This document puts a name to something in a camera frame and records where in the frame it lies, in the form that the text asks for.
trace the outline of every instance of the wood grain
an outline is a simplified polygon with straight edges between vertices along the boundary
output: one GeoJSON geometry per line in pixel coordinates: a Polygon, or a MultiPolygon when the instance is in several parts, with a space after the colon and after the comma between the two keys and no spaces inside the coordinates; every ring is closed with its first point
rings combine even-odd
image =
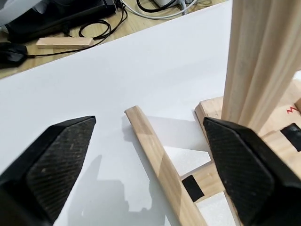
{"type": "Polygon", "coordinates": [[[233,0],[222,119],[261,129],[301,62],[300,37],[300,0],[233,0]]]}
{"type": "Polygon", "coordinates": [[[92,38],[40,38],[36,46],[38,48],[83,48],[92,46],[92,38]]]}
{"type": "MultiPolygon", "coordinates": [[[[299,80],[291,81],[286,92],[280,98],[277,108],[270,114],[261,130],[258,131],[258,135],[260,137],[270,133],[271,131],[280,130],[283,127],[291,124],[293,121],[296,121],[296,123],[298,123],[299,112],[294,109],[292,110],[292,112],[287,110],[290,110],[291,107],[296,108],[294,104],[298,102],[298,99],[301,97],[301,89],[299,89],[300,83],[301,82],[299,80]]],[[[222,104],[223,97],[217,97],[201,101],[196,107],[195,112],[204,134],[206,134],[205,128],[203,126],[204,117],[220,119],[222,117],[222,104]]]]}
{"type": "Polygon", "coordinates": [[[200,202],[225,190],[214,162],[209,162],[201,166],[192,175],[204,193],[204,196],[196,202],[200,202]]]}
{"type": "Polygon", "coordinates": [[[125,111],[133,130],[182,226],[206,226],[144,113],[137,106],[125,111]]]}

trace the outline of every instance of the wooden desk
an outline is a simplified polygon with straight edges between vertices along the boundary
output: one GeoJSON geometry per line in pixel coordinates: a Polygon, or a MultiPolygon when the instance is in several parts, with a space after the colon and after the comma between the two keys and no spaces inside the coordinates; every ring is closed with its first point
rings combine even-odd
{"type": "MultiPolygon", "coordinates": [[[[206,8],[208,6],[217,4],[217,3],[221,3],[224,2],[225,0],[203,0],[201,1],[199,4],[191,7],[189,9],[190,12],[193,11],[197,11],[203,8],[206,8]]],[[[127,0],[127,2],[130,4],[130,6],[135,9],[136,11],[139,11],[138,6],[136,5],[136,1],[133,0],[127,0]]],[[[142,0],[141,3],[146,7],[146,8],[155,8],[155,3],[151,2],[150,0],[142,0]]],[[[179,11],[180,9],[178,7],[172,7],[169,8],[165,11],[159,12],[159,13],[153,13],[150,14],[151,16],[163,16],[163,15],[169,15],[172,13],[175,13],[177,11],[179,11]]],[[[112,28],[115,27],[115,25],[120,21],[120,17],[121,17],[121,12],[117,12],[116,15],[113,15],[109,18],[106,18],[105,20],[108,21],[112,28]]],[[[128,10],[128,18],[127,20],[118,28],[118,30],[116,30],[116,32],[114,34],[112,34],[110,37],[108,37],[103,43],[105,42],[109,42],[118,38],[121,38],[123,36],[132,34],[134,32],[138,32],[141,31],[145,28],[149,28],[152,27],[154,25],[157,24],[161,24],[163,22],[165,22],[166,20],[150,20],[150,19],[146,19],[146,18],[142,18],[139,16],[136,16],[134,14],[132,14],[131,12],[129,12],[128,10]]],[[[83,34],[87,37],[93,37],[93,36],[97,36],[99,34],[101,34],[104,29],[106,29],[105,25],[100,25],[100,24],[94,24],[91,25],[89,27],[87,27],[83,34]]],[[[74,28],[71,30],[71,35],[78,37],[78,31],[79,28],[74,28]]],[[[62,33],[56,34],[56,35],[51,35],[50,37],[63,37],[62,33]]],[[[6,34],[4,34],[3,32],[0,32],[0,42],[5,42],[7,41],[7,36],[6,34]]],[[[49,53],[54,53],[54,52],[63,52],[63,51],[67,51],[68,49],[38,49],[35,46],[36,40],[35,41],[31,41],[29,43],[26,44],[27,49],[29,54],[34,55],[34,54],[49,54],[49,53]]],[[[61,55],[56,55],[56,56],[46,56],[46,57],[38,57],[36,59],[28,59],[24,64],[22,64],[20,67],[18,68],[8,68],[8,69],[0,69],[0,79],[5,78],[7,76],[16,74],[18,72],[22,72],[25,70],[28,70],[30,68],[54,61],[56,59],[60,59],[62,57],[68,56],[70,54],[61,54],[61,55]]]]}

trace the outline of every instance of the white surface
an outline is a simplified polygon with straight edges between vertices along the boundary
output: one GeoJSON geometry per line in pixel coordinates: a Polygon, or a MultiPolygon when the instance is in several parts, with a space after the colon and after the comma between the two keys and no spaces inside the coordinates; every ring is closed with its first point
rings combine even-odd
{"type": "MultiPolygon", "coordinates": [[[[228,1],[0,80],[0,172],[49,125],[95,115],[55,226],[178,226],[124,110],[142,108],[181,175],[207,162],[193,109],[223,94],[230,16],[228,1]]],[[[198,207],[234,225],[223,194],[198,207]]]]}

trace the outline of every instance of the wooden stick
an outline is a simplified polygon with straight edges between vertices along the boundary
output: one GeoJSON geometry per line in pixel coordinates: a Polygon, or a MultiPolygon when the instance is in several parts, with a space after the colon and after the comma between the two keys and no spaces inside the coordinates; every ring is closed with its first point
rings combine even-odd
{"type": "Polygon", "coordinates": [[[195,201],[195,203],[225,190],[214,162],[209,162],[201,166],[198,170],[194,171],[192,175],[204,193],[204,196],[195,201]]]}
{"type": "Polygon", "coordinates": [[[300,62],[300,0],[233,0],[222,119],[258,132],[300,62]]]}
{"type": "Polygon", "coordinates": [[[84,48],[93,45],[92,38],[40,38],[38,48],[84,48]]]}
{"type": "Polygon", "coordinates": [[[182,226],[206,226],[206,222],[180,180],[155,131],[138,106],[125,111],[140,144],[182,226]]]}

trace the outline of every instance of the wooden dowel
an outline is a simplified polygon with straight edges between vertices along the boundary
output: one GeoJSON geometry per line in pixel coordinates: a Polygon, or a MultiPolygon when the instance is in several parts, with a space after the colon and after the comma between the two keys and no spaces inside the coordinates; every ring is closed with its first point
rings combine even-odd
{"type": "Polygon", "coordinates": [[[182,226],[206,226],[155,131],[138,106],[125,111],[134,132],[182,226]]]}
{"type": "Polygon", "coordinates": [[[300,62],[300,0],[233,0],[222,119],[258,132],[300,62]]]}

